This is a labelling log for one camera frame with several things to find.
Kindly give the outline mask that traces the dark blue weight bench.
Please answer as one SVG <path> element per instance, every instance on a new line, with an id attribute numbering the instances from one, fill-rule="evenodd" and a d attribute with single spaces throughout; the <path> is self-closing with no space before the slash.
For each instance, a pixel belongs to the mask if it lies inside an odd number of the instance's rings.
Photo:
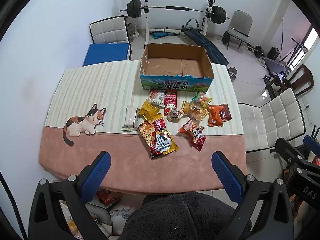
<path id="1" fill-rule="evenodd" d="M 212 63 L 228 66 L 229 62 L 221 51 L 203 34 L 194 28 L 182 27 L 181 32 L 188 36 L 196 45 L 203 47 Z"/>

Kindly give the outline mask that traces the small white candy packet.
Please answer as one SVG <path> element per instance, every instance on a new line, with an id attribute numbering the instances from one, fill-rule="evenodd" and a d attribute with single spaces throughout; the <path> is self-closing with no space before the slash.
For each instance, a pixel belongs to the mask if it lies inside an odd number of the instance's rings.
<path id="1" fill-rule="evenodd" d="M 184 111 L 178 110 L 176 107 L 170 107 L 167 114 L 168 122 L 178 122 L 184 116 Z"/>

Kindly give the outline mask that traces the open cardboard milk box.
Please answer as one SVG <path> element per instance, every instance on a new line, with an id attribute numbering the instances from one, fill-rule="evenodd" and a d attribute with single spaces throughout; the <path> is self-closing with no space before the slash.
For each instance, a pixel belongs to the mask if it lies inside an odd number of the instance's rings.
<path id="1" fill-rule="evenodd" d="M 214 79 L 203 47 L 175 43 L 147 44 L 139 75 L 144 90 L 206 92 Z"/>

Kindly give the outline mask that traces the black fleece clothing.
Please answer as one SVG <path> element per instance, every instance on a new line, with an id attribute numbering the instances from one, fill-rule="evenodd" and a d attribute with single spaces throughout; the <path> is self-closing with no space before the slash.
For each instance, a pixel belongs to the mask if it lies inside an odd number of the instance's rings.
<path id="1" fill-rule="evenodd" d="M 119 239 L 214 239 L 234 211 L 204 193 L 147 195 Z"/>

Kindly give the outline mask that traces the large instant noodle packet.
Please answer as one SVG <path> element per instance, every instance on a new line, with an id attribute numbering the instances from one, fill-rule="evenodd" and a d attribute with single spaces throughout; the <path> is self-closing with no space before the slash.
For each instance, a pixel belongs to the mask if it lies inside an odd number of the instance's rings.
<path id="1" fill-rule="evenodd" d="M 139 131 L 150 149 L 150 158 L 156 159 L 179 149 L 168 132 L 161 113 L 139 125 Z"/>

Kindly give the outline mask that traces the orange snack packet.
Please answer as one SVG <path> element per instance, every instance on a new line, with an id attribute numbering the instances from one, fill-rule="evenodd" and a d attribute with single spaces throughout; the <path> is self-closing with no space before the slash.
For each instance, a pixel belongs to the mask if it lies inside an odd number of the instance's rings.
<path id="1" fill-rule="evenodd" d="M 222 127 L 223 126 L 223 121 L 220 115 L 220 111 L 223 109 L 223 106 L 214 106 L 214 105 L 209 105 L 208 110 L 209 110 L 209 119 L 208 119 L 208 126 L 213 127 L 213 126 L 218 126 Z"/>

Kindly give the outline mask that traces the dark red snack packet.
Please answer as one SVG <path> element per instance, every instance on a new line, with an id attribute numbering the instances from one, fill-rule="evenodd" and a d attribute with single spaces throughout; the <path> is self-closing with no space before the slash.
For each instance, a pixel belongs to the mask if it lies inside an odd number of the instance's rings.
<path id="1" fill-rule="evenodd" d="M 221 104 L 221 111 L 220 111 L 220 116 L 222 119 L 222 122 L 227 122 L 230 121 L 232 119 L 229 107 L 227 104 Z"/>

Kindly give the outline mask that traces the yellow bun snack packet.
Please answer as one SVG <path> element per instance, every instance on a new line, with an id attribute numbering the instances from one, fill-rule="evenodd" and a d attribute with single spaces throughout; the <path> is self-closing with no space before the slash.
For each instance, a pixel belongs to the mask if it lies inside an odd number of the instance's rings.
<path id="1" fill-rule="evenodd" d="M 181 111 L 195 121 L 203 121 L 204 118 L 209 114 L 206 109 L 201 109 L 195 104 L 187 101 L 182 102 Z"/>

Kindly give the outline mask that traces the red spicy strip packet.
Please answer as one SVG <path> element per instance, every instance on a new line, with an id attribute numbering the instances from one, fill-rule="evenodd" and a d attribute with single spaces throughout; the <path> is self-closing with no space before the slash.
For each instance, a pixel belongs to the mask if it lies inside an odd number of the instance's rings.
<path id="1" fill-rule="evenodd" d="M 177 108 L 177 92 L 174 90 L 166 90 L 164 97 L 164 115 L 167 116 L 173 107 Z"/>

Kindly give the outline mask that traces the white chair with blue cushion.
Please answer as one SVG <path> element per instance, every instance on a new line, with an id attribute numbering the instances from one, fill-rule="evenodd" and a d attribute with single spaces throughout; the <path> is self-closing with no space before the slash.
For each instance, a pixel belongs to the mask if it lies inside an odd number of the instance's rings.
<path id="1" fill-rule="evenodd" d="M 92 44 L 89 45 L 84 66 L 113 61 L 128 61 L 132 49 L 123 15 L 105 18 L 89 25 Z"/>

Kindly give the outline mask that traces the grey folding chair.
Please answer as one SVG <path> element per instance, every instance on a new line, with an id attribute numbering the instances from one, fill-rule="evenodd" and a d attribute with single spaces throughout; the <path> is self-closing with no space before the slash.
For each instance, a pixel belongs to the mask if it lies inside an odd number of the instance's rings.
<path id="1" fill-rule="evenodd" d="M 239 47 L 241 47 L 242 43 L 247 44 L 252 23 L 253 19 L 251 15 L 241 10 L 235 11 L 231 18 L 228 30 L 223 34 L 223 44 L 227 45 L 228 48 L 231 37 L 240 41 Z"/>

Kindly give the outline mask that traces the white tissue packet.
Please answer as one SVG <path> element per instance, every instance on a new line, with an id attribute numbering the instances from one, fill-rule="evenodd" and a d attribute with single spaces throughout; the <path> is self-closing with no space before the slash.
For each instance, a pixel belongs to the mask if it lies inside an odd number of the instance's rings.
<path id="1" fill-rule="evenodd" d="M 127 107 L 124 125 L 122 126 L 122 131 L 137 131 L 139 126 L 139 116 L 138 108 Z"/>

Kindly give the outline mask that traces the orange-red panda snack packet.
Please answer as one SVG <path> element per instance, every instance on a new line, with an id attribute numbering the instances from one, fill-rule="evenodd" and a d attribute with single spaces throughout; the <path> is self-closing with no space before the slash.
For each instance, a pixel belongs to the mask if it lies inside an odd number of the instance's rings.
<path id="1" fill-rule="evenodd" d="M 189 119 L 179 130 L 178 133 L 185 133 L 190 135 L 192 138 L 197 138 L 204 131 L 204 127 L 198 125 L 193 120 Z"/>

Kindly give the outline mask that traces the small red snack packet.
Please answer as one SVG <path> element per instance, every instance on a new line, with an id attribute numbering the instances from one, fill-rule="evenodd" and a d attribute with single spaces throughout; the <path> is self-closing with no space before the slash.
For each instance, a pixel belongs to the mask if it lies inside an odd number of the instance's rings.
<path id="1" fill-rule="evenodd" d="M 200 135 L 196 142 L 192 141 L 191 144 L 200 152 L 204 146 L 204 142 L 207 139 L 205 135 Z"/>

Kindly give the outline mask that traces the small dumbbell on floor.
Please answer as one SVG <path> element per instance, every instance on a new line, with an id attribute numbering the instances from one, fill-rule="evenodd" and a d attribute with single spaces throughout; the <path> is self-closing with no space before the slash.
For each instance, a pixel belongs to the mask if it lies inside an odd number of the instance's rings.
<path id="1" fill-rule="evenodd" d="M 228 67 L 227 71 L 231 81 L 234 82 L 236 80 L 236 75 L 238 73 L 238 70 L 235 67 Z"/>

